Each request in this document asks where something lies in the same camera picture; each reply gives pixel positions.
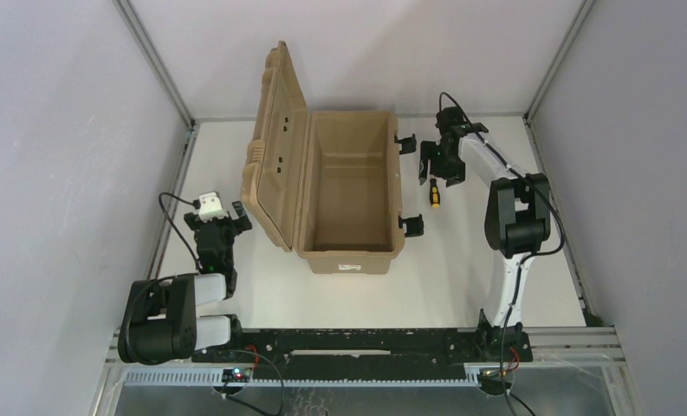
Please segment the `black yellow screwdriver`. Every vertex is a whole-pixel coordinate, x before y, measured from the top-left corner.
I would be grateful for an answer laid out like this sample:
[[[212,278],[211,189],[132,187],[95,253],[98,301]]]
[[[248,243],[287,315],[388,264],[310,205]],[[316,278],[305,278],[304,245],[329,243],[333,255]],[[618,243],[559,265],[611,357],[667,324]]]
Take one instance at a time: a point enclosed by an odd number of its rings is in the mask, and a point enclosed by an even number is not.
[[[430,178],[429,181],[429,200],[431,207],[437,208],[440,206],[440,192],[437,186],[437,179]]]

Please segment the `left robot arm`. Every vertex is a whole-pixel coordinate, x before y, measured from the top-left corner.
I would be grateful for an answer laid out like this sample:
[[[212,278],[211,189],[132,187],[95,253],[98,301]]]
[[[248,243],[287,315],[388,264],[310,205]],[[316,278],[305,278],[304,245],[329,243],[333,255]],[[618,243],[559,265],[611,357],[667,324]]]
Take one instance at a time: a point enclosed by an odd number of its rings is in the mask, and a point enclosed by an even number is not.
[[[191,357],[200,337],[197,307],[236,292],[233,246],[252,229],[243,204],[232,203],[235,218],[215,194],[193,205],[196,210],[186,213],[184,221],[193,233],[196,269],[132,284],[117,343],[126,363],[153,366]]]

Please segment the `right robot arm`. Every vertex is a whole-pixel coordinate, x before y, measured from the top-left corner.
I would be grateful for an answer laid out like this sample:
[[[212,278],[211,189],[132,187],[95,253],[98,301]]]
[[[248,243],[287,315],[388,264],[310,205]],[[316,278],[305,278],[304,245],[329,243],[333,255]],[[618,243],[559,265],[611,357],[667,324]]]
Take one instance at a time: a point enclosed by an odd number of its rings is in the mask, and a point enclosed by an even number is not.
[[[488,138],[488,128],[471,122],[457,106],[436,114],[437,141],[420,146],[418,178],[428,186],[430,204],[441,196],[437,182],[464,182],[473,172],[489,188],[483,220],[485,239],[495,255],[489,294],[479,312],[476,344],[483,354],[509,350],[522,338],[522,289],[528,269],[551,235],[548,179],[521,172]]]

